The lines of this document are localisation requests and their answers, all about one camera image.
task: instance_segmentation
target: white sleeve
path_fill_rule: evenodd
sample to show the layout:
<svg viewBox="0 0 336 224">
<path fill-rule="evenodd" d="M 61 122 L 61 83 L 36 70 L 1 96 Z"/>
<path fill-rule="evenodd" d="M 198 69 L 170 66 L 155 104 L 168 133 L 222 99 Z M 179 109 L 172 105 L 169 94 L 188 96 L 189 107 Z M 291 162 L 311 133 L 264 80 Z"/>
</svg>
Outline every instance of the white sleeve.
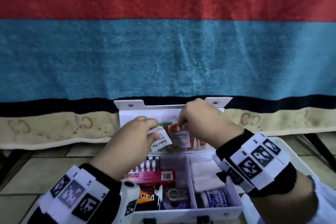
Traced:
<svg viewBox="0 0 336 224">
<path fill-rule="evenodd" d="M 318 208 L 314 217 L 307 224 L 333 224 L 336 219 L 336 190 L 308 176 L 315 185 L 315 194 L 318 199 Z M 264 224 L 260 218 L 258 224 Z"/>
</svg>

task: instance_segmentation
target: alcohol pad packet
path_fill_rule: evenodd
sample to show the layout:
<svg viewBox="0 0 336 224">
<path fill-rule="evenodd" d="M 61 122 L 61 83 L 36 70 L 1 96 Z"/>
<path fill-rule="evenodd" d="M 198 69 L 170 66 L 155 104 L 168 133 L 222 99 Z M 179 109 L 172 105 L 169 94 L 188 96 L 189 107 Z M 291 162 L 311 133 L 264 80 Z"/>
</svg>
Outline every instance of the alcohol pad packet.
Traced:
<svg viewBox="0 0 336 224">
<path fill-rule="evenodd" d="M 168 134 L 166 133 L 163 127 L 156 127 L 148 131 L 148 134 L 152 134 L 152 133 L 159 133 L 161 135 L 159 140 L 153 142 L 150 148 L 152 151 L 157 151 L 163 148 L 164 146 L 172 144 Z"/>
</svg>

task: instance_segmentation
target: white plastic box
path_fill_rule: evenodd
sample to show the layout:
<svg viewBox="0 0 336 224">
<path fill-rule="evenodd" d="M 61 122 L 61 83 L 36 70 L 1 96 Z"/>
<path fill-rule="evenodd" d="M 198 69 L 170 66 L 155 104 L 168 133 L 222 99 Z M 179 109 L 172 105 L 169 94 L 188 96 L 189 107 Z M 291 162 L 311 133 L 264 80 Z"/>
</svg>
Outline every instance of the white plastic box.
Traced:
<svg viewBox="0 0 336 224">
<path fill-rule="evenodd" d="M 231 97 L 206 98 L 205 101 L 224 111 L 224 107 Z M 116 100 L 119 109 L 120 127 L 138 116 L 155 118 L 159 123 L 171 122 L 172 116 L 178 116 L 184 105 L 145 106 L 143 100 Z M 243 212 L 243 204 L 231 179 L 228 177 L 224 188 L 230 207 L 225 208 L 197 208 L 193 183 L 190 176 L 190 163 L 211 160 L 215 149 L 207 145 L 202 150 L 188 150 L 185 152 L 165 153 L 155 152 L 151 156 L 159 155 L 161 168 L 173 169 L 176 173 L 176 187 L 188 188 L 191 209 L 174 209 L 158 211 L 134 212 L 132 223 L 139 223 L 144 218 L 155 218 L 157 223 L 196 222 L 197 217 L 208 216 L 210 221 L 234 220 Z"/>
</svg>

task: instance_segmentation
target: black stripe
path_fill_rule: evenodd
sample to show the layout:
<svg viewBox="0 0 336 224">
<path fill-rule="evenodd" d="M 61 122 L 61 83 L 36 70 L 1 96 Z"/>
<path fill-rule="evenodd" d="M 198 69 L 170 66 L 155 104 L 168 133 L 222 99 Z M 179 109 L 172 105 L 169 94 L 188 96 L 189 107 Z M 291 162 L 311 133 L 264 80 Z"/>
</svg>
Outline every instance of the black stripe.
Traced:
<svg viewBox="0 0 336 224">
<path fill-rule="evenodd" d="M 145 105 L 185 104 L 196 97 L 130 97 L 120 99 L 143 99 Z M 242 109 L 258 113 L 273 113 L 278 110 L 298 110 L 304 107 L 336 109 L 336 96 L 310 95 L 306 97 L 289 97 L 280 100 L 264 100 L 259 98 L 233 96 L 226 108 Z M 88 112 L 106 111 L 115 113 L 118 109 L 113 100 L 89 98 L 80 100 L 41 99 L 27 102 L 0 103 L 0 117 L 39 116 L 55 112 Z"/>
</svg>

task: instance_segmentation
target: left hand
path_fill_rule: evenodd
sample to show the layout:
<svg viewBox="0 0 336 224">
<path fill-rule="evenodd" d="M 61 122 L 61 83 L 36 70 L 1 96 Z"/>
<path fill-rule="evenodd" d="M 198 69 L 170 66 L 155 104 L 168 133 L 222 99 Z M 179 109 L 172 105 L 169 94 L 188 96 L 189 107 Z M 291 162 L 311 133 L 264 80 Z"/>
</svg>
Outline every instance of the left hand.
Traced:
<svg viewBox="0 0 336 224">
<path fill-rule="evenodd" d="M 140 116 L 126 123 L 107 143 L 90 164 L 113 179 L 124 175 L 144 162 L 154 141 L 160 134 L 148 131 L 158 126 L 156 119 Z"/>
</svg>

